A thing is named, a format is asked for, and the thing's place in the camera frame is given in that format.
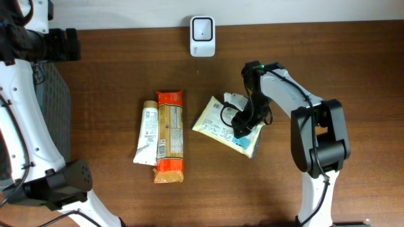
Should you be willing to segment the cream snack bag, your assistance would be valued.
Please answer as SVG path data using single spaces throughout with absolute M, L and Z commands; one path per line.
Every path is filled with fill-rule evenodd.
M 252 129 L 252 132 L 244 137 L 236 138 L 233 128 L 226 126 L 221 118 L 220 112 L 223 104 L 214 96 L 211 96 L 208 104 L 192 126 L 192 130 L 200 132 L 236 151 L 253 158 L 258 149 L 261 128 L 264 123 L 259 123 Z

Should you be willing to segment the orange cracker package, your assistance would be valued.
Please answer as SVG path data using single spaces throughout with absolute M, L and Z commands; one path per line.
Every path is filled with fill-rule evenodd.
M 158 148 L 155 183 L 184 180 L 182 92 L 157 92 Z

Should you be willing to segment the white tube brown cap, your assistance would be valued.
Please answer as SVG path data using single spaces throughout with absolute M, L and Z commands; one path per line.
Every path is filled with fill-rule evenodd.
M 138 146 L 133 159 L 142 165 L 157 165 L 158 109 L 157 102 L 147 100 L 143 104 Z

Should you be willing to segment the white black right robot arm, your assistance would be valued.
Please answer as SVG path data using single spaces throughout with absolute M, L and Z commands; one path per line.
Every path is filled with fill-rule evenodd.
M 290 118 L 290 149 L 302 172 L 302 203 L 296 226 L 334 226 L 331 205 L 336 180 L 351 149 L 342 104 L 313 95 L 279 62 L 252 61 L 241 71 L 247 103 L 231 121 L 241 138 L 263 123 L 270 125 L 270 103 Z

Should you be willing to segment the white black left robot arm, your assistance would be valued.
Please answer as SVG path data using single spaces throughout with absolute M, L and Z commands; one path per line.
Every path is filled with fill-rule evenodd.
M 50 28 L 50 0 L 1 2 L 1 193 L 4 204 L 46 207 L 80 226 L 122 226 L 93 191 L 90 167 L 70 158 L 69 88 L 56 63 L 78 61 L 73 28 Z

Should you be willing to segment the white barcode scanner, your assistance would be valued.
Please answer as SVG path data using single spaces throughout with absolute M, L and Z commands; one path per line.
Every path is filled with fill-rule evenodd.
M 216 50 L 216 24 L 211 16 L 193 16 L 189 22 L 190 54 L 213 57 Z

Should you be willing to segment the grey plastic mesh basket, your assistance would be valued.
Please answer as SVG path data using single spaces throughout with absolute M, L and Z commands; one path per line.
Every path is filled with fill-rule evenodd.
M 40 110 L 54 145 L 71 161 L 71 95 L 54 63 L 32 64 L 33 85 Z

